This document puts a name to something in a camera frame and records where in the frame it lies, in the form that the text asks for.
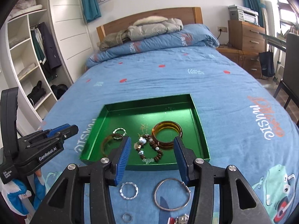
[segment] metal screw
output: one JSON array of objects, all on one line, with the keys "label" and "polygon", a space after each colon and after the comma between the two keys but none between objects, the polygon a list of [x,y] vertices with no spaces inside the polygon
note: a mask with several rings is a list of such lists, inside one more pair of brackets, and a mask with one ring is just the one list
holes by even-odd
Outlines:
[{"label": "metal screw", "polygon": [[230,171],[234,172],[234,171],[237,170],[237,167],[234,166],[234,165],[229,165],[229,166],[228,166],[228,169],[229,169]]},{"label": "metal screw", "polygon": [[74,170],[76,168],[76,165],[71,163],[70,165],[68,165],[68,170]]},{"label": "metal screw", "polygon": [[195,162],[198,163],[198,164],[203,164],[204,163],[204,159],[202,159],[202,158],[196,158]]},{"label": "metal screw", "polygon": [[108,163],[110,160],[109,160],[109,158],[108,157],[103,157],[102,159],[101,159],[101,163]]}]

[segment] gray puffer jacket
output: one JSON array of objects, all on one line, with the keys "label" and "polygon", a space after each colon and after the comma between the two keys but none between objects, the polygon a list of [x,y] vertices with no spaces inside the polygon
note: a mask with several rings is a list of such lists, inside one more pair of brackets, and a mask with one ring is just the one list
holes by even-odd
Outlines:
[{"label": "gray puffer jacket", "polygon": [[156,35],[173,33],[183,29],[183,23],[177,18],[151,16],[136,21],[128,27],[128,37],[131,41],[139,41]]}]

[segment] drawer handle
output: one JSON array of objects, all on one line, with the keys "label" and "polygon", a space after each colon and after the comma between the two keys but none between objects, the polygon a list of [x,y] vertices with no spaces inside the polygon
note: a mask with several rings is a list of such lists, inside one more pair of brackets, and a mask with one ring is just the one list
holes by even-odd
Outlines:
[{"label": "drawer handle", "polygon": [[253,32],[253,33],[259,34],[259,32],[258,32],[258,31],[254,31],[254,30],[250,30],[250,32]]}]

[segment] chair leg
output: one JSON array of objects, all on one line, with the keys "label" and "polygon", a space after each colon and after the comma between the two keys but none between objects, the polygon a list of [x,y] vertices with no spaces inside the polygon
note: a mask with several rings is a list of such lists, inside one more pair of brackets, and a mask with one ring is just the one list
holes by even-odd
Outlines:
[{"label": "chair leg", "polygon": [[291,96],[288,97],[288,100],[286,101],[286,104],[284,105],[284,109],[287,108],[287,106],[289,105],[290,100],[291,100]]},{"label": "chair leg", "polygon": [[283,85],[283,84],[282,84],[282,82],[280,81],[280,83],[279,83],[279,85],[278,85],[278,87],[277,87],[277,89],[276,89],[276,91],[275,91],[275,93],[274,93],[274,95],[273,95],[274,98],[277,97],[277,95],[278,95],[280,89],[282,88],[282,85]]}]

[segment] power outlet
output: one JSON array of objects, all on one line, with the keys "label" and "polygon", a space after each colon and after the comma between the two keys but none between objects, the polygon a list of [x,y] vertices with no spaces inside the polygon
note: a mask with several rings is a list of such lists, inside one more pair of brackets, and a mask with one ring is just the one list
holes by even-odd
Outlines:
[{"label": "power outlet", "polygon": [[218,31],[222,30],[222,32],[227,33],[227,27],[218,27]]}]

